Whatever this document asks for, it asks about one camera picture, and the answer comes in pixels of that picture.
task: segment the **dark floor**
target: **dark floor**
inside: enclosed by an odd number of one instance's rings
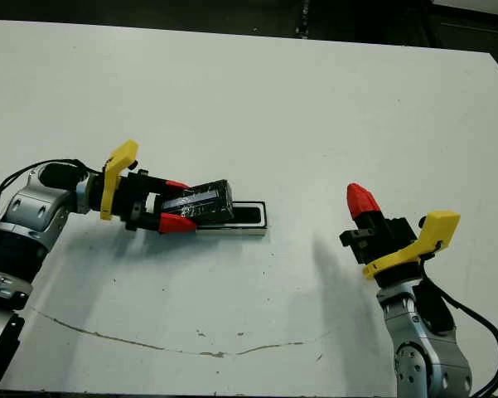
[[[498,62],[498,16],[430,0],[0,0],[0,19],[452,48]]]

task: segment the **yellow bracket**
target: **yellow bracket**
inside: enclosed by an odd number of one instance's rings
[[[121,179],[119,174],[133,164],[136,160],[137,152],[138,144],[129,139],[110,154],[110,158],[105,164],[104,189],[99,210],[99,216],[102,220],[112,218],[114,192],[118,189]]]
[[[446,249],[460,219],[460,215],[454,211],[432,211],[428,213],[418,240],[402,250],[371,261],[363,268],[363,275],[367,279],[373,279],[374,275],[385,269],[419,261],[420,255]]]

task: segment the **black cable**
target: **black cable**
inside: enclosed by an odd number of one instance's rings
[[[2,183],[0,184],[0,196],[2,195],[2,192],[7,189],[9,186],[11,186],[11,184],[13,184],[15,182],[15,180],[17,180],[17,178],[19,178],[23,173],[31,170],[32,168],[34,167],[38,167],[38,166],[41,166],[42,164],[46,164],[46,163],[68,163],[68,164],[71,164],[73,166],[76,166],[78,168],[80,168],[81,170],[85,171],[85,172],[92,172],[94,174],[100,174],[100,172],[90,168],[90,167],[87,167],[85,166],[84,163],[82,163],[80,160],[78,159],[52,159],[52,160],[44,160],[42,162],[37,162],[37,163],[33,163],[32,165],[30,166],[26,166],[25,168],[21,169],[21,170],[18,170],[17,172],[14,172],[12,175],[6,177]]]
[[[451,304],[454,308],[462,310],[470,318],[473,318],[478,323],[480,323],[485,328],[487,328],[491,332],[493,337],[496,339],[497,348],[498,348],[498,328],[496,328],[496,326],[493,323],[488,321],[486,318],[481,316],[479,313],[476,313],[471,308],[468,308],[464,304],[459,303],[453,297],[451,297],[449,294],[447,294],[444,290],[439,288],[428,277],[427,273],[425,272],[424,263],[425,263],[425,259],[421,259],[420,260],[420,270],[422,273],[423,280],[426,281],[427,283],[431,284],[431,286],[433,286],[438,291],[440,296],[443,299],[445,299],[449,304]],[[492,379],[484,387],[482,387],[478,392],[476,392],[473,396],[471,396],[471,398],[482,398],[485,396],[491,396],[491,394],[493,394],[497,389],[498,389],[498,367],[497,367],[496,373],[492,377]]]

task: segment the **scratch mark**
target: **scratch mark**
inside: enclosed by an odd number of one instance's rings
[[[225,355],[232,355],[231,353],[229,352],[199,352],[199,355],[208,355],[210,357],[214,357],[214,358],[224,358]]]
[[[268,344],[268,345],[264,345],[264,346],[258,346],[258,347],[254,347],[254,348],[249,348],[248,350],[244,350],[244,351],[241,351],[241,352],[222,352],[222,351],[218,351],[218,352],[193,352],[193,351],[186,351],[186,350],[180,350],[180,349],[175,349],[175,348],[167,348],[167,347],[156,346],[154,344],[148,344],[148,343],[145,343],[145,342],[128,340],[127,338],[110,336],[108,334],[103,334],[103,333],[99,333],[99,332],[96,332],[96,331],[92,332],[90,330],[83,329],[83,328],[78,328],[77,326],[70,325],[69,323],[63,322],[60,319],[54,318],[54,317],[48,315],[47,313],[43,313],[42,311],[39,311],[38,309],[36,309],[36,308],[34,308],[32,306],[28,306],[28,308],[30,308],[37,315],[40,315],[43,318],[46,318],[46,319],[52,321],[53,323],[56,323],[56,324],[62,326],[63,328],[67,328],[69,330],[73,330],[75,332],[83,333],[83,334],[86,334],[86,335],[89,335],[89,336],[92,336],[92,337],[104,338],[105,340],[110,340],[110,341],[113,341],[113,342],[121,342],[121,343],[124,343],[124,344],[131,344],[131,345],[134,345],[134,346],[139,346],[139,347],[142,347],[142,348],[149,348],[149,349],[156,350],[156,351],[175,352],[175,353],[178,353],[178,354],[196,355],[196,356],[214,357],[214,358],[224,358],[224,357],[227,357],[227,356],[230,356],[230,357],[242,356],[242,355],[248,354],[250,352],[255,352],[255,351],[260,351],[260,350],[266,350],[266,349],[270,349],[270,348],[280,348],[280,347],[286,347],[286,346],[301,346],[303,344],[308,344],[310,342],[317,342],[318,340],[324,338],[328,334],[330,334],[330,333],[332,333],[332,332],[335,331],[335,329],[330,330],[328,332],[325,332],[324,334],[322,334],[321,336],[319,336],[317,338],[314,338],[312,340],[306,340],[305,342],[285,342],[283,344]]]
[[[246,350],[246,351],[236,352],[235,355],[244,355],[244,354],[248,354],[249,352],[266,350],[268,348],[279,348],[279,347],[285,347],[285,346],[301,346],[302,344],[303,344],[303,342],[286,342],[284,344],[268,344],[267,346],[259,346],[259,347],[255,347],[255,348],[250,348],[249,350]]]

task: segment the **white tabletop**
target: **white tabletop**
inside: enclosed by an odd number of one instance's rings
[[[72,216],[36,277],[1,388],[393,395],[377,286],[337,239],[355,228],[349,182],[412,226],[459,211],[429,272],[498,326],[489,55],[0,22],[0,181],[47,158],[100,168],[128,138],[151,175],[226,178],[235,199],[266,201],[268,234],[160,236]],[[455,318],[481,386],[494,341]]]

